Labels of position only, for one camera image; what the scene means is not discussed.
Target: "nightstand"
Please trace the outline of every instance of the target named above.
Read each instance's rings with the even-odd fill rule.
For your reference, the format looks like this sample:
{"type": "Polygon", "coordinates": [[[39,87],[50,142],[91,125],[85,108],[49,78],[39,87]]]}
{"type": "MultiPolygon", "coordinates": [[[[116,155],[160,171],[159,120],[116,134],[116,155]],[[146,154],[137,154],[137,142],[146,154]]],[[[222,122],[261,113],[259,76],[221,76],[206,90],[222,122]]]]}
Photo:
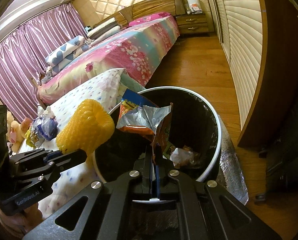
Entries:
{"type": "Polygon", "coordinates": [[[180,34],[199,34],[209,32],[204,13],[182,14],[176,16],[180,34]]]}

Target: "floral bedsheet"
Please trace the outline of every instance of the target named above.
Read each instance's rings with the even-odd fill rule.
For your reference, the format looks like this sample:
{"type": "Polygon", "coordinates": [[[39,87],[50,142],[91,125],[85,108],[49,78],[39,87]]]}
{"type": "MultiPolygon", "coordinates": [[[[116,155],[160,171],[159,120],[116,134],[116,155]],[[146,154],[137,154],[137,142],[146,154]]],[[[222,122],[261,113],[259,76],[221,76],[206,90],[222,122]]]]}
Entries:
{"type": "Polygon", "coordinates": [[[44,103],[52,104],[112,68],[125,68],[131,78],[145,86],[178,36],[179,29],[172,16],[127,28],[82,53],[41,85],[39,96],[44,103]]]}

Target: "plastic bag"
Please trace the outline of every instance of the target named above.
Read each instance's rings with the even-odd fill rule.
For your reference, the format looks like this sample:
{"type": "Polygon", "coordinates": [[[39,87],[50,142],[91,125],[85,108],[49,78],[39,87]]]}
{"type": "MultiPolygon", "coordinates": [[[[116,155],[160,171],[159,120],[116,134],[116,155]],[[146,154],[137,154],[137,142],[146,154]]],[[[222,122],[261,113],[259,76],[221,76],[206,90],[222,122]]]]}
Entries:
{"type": "Polygon", "coordinates": [[[57,136],[57,126],[55,114],[52,112],[51,107],[47,106],[44,110],[38,106],[38,117],[33,120],[29,128],[30,134],[26,134],[26,143],[29,146],[39,148],[44,140],[51,141],[57,136]]]}
{"type": "Polygon", "coordinates": [[[194,163],[194,153],[184,149],[176,148],[170,155],[170,160],[176,169],[194,163]]]}

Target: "pink curtain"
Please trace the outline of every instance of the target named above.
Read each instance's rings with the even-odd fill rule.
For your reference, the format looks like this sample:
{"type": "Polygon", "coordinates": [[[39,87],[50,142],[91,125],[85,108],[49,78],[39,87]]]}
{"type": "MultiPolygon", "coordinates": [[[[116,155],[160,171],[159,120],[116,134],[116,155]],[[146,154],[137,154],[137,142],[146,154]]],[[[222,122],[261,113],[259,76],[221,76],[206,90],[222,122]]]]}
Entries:
{"type": "Polygon", "coordinates": [[[36,89],[30,78],[38,80],[42,71],[21,30],[0,43],[0,99],[20,122],[37,116],[36,89]]]}
{"type": "Polygon", "coordinates": [[[77,35],[86,36],[83,21],[71,3],[49,10],[21,26],[41,66],[46,56],[77,35]]]}
{"type": "Polygon", "coordinates": [[[36,118],[37,89],[47,64],[45,57],[76,37],[86,36],[82,20],[71,4],[60,5],[36,16],[0,43],[0,99],[18,121],[36,118]]]}

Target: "stuffed animal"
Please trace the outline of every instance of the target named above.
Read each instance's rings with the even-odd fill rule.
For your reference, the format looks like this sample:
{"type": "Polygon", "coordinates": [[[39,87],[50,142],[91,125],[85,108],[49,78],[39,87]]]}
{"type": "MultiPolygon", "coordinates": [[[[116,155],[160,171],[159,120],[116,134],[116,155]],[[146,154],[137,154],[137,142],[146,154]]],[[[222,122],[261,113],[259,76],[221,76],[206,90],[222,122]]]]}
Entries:
{"type": "Polygon", "coordinates": [[[12,113],[7,111],[7,140],[10,141],[10,130],[11,130],[11,126],[10,124],[14,121],[14,117],[12,116],[12,113]]]}
{"type": "Polygon", "coordinates": [[[48,81],[51,80],[51,79],[52,79],[52,67],[48,66],[46,68],[46,75],[43,79],[41,79],[41,83],[42,84],[48,83],[48,81]]]}
{"type": "Polygon", "coordinates": [[[22,123],[19,124],[15,121],[11,112],[7,112],[7,139],[12,143],[11,149],[14,153],[19,151],[21,143],[25,138],[25,133],[27,132],[31,122],[32,121],[26,117],[22,123]]]}

